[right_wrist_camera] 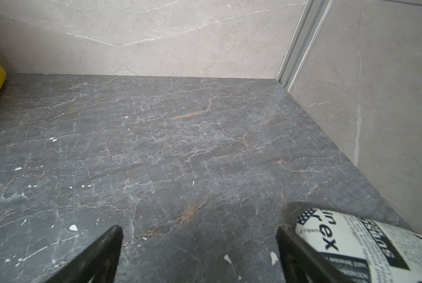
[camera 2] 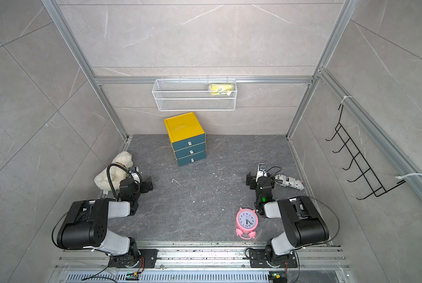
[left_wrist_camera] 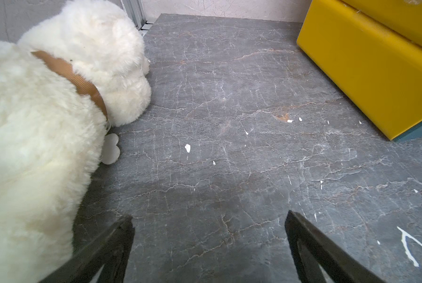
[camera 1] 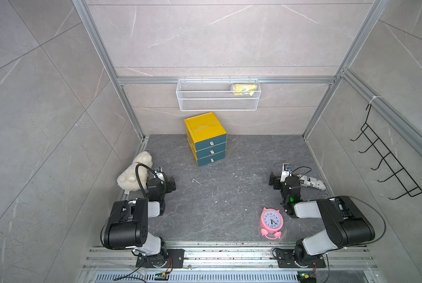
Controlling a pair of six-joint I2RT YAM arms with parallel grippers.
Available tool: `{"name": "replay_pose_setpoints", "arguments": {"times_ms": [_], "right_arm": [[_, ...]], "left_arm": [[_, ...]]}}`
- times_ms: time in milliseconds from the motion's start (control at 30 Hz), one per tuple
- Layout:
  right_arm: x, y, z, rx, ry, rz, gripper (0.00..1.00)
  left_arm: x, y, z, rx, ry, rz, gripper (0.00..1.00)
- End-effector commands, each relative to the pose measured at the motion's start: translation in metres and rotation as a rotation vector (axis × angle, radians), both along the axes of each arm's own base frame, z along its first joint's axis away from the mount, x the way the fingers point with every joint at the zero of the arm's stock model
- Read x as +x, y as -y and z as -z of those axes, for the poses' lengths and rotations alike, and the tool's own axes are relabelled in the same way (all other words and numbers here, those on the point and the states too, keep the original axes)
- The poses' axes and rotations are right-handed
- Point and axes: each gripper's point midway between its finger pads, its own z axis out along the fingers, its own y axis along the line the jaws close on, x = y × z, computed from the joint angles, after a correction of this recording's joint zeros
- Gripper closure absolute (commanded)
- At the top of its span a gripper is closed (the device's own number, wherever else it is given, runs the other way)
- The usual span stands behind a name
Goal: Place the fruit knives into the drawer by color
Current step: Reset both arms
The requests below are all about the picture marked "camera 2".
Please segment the yellow teal drawer cabinet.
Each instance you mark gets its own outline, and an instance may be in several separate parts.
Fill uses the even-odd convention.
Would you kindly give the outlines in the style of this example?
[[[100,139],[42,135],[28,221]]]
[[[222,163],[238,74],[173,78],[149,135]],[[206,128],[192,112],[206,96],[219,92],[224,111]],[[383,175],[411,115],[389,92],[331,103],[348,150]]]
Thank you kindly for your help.
[[[193,112],[167,118],[164,123],[179,166],[206,159],[206,133]]]

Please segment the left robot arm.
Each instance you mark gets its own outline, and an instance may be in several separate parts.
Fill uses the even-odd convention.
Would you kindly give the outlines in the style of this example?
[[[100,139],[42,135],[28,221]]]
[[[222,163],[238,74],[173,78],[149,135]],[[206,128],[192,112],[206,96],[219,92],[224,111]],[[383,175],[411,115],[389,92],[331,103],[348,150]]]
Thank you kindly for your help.
[[[135,239],[108,229],[109,219],[135,215],[142,193],[153,190],[152,179],[120,182],[121,200],[108,198],[76,201],[62,223],[57,245],[64,250],[96,250],[110,257],[108,265],[116,268],[153,268],[158,250],[139,250]]]

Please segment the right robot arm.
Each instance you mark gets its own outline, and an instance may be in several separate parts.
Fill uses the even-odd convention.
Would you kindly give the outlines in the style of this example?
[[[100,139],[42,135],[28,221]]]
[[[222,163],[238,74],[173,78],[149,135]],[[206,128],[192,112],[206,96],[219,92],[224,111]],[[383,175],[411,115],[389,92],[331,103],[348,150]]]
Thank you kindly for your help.
[[[284,232],[268,240],[261,256],[255,256],[260,264],[272,267],[286,265],[290,255],[308,245],[320,245],[329,241],[329,230],[317,208],[308,196],[290,199],[273,199],[276,185],[303,190],[302,181],[283,174],[272,175],[259,170],[246,175],[246,185],[255,191],[255,216],[280,219]]]

